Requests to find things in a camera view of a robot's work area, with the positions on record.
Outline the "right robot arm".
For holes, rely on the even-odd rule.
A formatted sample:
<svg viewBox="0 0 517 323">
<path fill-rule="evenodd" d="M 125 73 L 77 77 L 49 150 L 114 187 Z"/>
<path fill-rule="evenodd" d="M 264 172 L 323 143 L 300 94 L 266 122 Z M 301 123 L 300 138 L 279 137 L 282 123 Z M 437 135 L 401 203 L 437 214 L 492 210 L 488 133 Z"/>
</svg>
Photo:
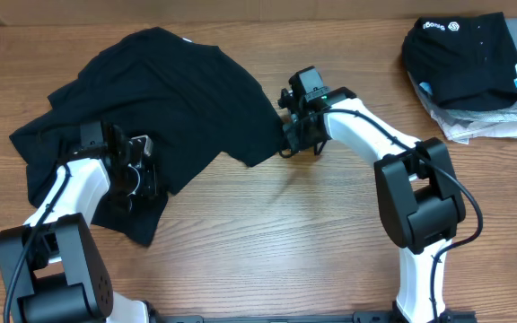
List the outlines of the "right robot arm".
<svg viewBox="0 0 517 323">
<path fill-rule="evenodd" d="M 346 87 L 330 89 L 315 67 L 295 73 L 278 101 L 289 112 L 280 155 L 325 143 L 348 146 L 374 170 L 381 224 L 399 249 L 400 287 L 391 310 L 357 311 L 355 322 L 474 322 L 473 311 L 443 301 L 446 253 L 466 215 L 450 155 L 437 138 L 421 141 L 372 114 Z"/>
</svg>

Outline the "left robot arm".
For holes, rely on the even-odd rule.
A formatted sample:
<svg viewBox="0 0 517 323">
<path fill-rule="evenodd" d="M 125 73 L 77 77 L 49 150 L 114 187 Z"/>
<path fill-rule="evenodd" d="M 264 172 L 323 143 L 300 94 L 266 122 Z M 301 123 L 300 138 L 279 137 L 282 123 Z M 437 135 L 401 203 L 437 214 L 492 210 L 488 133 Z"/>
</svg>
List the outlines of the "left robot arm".
<svg viewBox="0 0 517 323">
<path fill-rule="evenodd" d="M 5 322 L 157 322 L 147 301 L 115 292 L 90 232 L 101 200 L 126 212 L 158 193 L 148 135 L 129 137 L 96 121 L 80 126 L 80 145 L 60 156 L 38 210 L 0 232 Z"/>
</svg>

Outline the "black t-shirt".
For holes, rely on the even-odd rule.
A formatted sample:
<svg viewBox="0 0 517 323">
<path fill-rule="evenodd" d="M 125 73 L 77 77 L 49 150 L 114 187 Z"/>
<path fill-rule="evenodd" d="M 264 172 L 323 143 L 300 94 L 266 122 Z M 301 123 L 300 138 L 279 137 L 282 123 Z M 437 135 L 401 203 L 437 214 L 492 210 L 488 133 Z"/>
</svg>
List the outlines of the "black t-shirt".
<svg viewBox="0 0 517 323">
<path fill-rule="evenodd" d="M 169 196 L 218 154 L 253 167 L 283 138 L 281 118 L 251 74 L 220 48 L 158 27 L 102 50 L 48 101 L 50 111 L 10 136 L 26 164 L 29 202 L 41 205 L 58 159 L 80 143 L 81 124 L 101 120 L 128 136 L 147 135 L 159 195 L 134 201 L 129 212 L 103 199 L 92 220 L 142 246 L 153 242 Z"/>
</svg>

